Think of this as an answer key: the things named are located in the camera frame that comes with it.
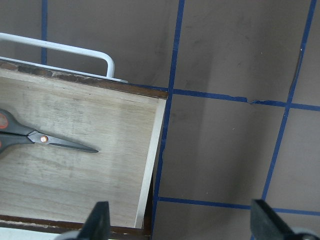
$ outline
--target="wooden box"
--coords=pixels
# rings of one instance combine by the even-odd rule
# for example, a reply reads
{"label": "wooden box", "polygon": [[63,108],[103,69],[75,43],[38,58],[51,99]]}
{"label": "wooden box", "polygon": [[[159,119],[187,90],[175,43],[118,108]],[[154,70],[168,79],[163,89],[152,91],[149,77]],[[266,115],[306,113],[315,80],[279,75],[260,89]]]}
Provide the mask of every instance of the wooden box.
{"label": "wooden box", "polygon": [[83,223],[109,201],[112,226],[141,228],[167,93],[0,61],[0,108],[99,153],[44,144],[0,154],[0,215]]}

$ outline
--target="scissors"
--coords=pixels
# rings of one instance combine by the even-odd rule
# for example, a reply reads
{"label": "scissors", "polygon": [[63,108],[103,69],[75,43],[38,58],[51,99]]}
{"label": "scissors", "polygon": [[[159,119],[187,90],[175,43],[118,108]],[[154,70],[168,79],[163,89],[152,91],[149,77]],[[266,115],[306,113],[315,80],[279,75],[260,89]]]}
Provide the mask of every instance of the scissors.
{"label": "scissors", "polygon": [[10,112],[0,108],[0,153],[11,145],[34,143],[56,145],[87,153],[98,153],[91,147],[50,136],[34,128],[24,126]]}

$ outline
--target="handle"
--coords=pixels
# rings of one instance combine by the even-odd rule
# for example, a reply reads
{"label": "handle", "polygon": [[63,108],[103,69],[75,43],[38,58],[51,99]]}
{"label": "handle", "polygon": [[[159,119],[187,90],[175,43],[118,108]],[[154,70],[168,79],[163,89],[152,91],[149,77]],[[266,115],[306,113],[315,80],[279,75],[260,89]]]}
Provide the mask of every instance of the handle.
{"label": "handle", "polygon": [[106,69],[106,76],[101,76],[101,75],[96,75],[96,74],[91,74],[91,73],[86,73],[86,72],[81,72],[81,71],[73,71],[73,70],[54,67],[54,66],[47,66],[47,65],[43,65],[43,64],[34,63],[34,62],[16,60],[16,59],[7,58],[7,57],[2,57],[2,59],[9,60],[9,61],[15,61],[15,62],[19,62],[19,63],[24,63],[24,64],[31,64],[31,65],[34,65],[37,67],[42,67],[42,68],[50,68],[50,69],[65,71],[65,72],[69,72],[69,73],[82,74],[82,75],[87,75],[90,77],[103,78],[103,79],[108,79],[108,80],[112,80],[112,81],[127,83],[127,81],[125,81],[125,80],[114,78],[115,63],[109,55],[107,55],[103,52],[89,50],[89,49],[80,48],[80,47],[76,47],[76,46],[64,45],[64,44],[50,42],[50,41],[43,41],[43,40],[24,37],[24,36],[17,36],[17,35],[7,34],[7,33],[3,33],[3,32],[0,32],[0,40],[11,41],[11,42],[16,42],[16,43],[21,43],[21,44],[27,44],[27,45],[32,45],[32,46],[37,46],[37,47],[42,47],[42,48],[47,48],[47,49],[54,49],[54,50],[58,50],[58,51],[80,54],[80,55],[89,56],[89,57],[93,57],[93,58],[103,59],[107,63],[107,69]]}
{"label": "handle", "polygon": [[20,124],[8,111],[0,108],[0,132],[27,136],[34,128]]}
{"label": "handle", "polygon": [[0,133],[0,154],[7,147],[17,144],[34,144],[34,142],[32,142],[27,136]]}

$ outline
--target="wood grain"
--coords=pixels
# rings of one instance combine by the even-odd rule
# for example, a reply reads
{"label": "wood grain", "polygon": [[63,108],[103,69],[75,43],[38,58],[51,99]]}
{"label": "wood grain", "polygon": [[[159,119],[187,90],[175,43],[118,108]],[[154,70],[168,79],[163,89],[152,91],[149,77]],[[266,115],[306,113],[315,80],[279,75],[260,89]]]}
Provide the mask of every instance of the wood grain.
{"label": "wood grain", "polygon": [[0,214],[82,223],[96,202],[109,201],[113,226],[140,228],[164,104],[0,69],[0,108],[21,124],[99,150],[41,144],[6,149],[0,155]]}

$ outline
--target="open drawer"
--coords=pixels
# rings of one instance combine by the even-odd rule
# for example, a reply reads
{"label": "open drawer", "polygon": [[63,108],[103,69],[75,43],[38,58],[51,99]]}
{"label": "open drawer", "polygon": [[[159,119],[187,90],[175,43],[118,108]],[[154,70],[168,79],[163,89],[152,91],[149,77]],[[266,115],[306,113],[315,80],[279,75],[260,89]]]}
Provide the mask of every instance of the open drawer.
{"label": "open drawer", "polygon": [[108,201],[112,226],[141,228],[167,93],[0,60],[0,108],[94,149],[26,144],[0,154],[0,215],[83,223]]}

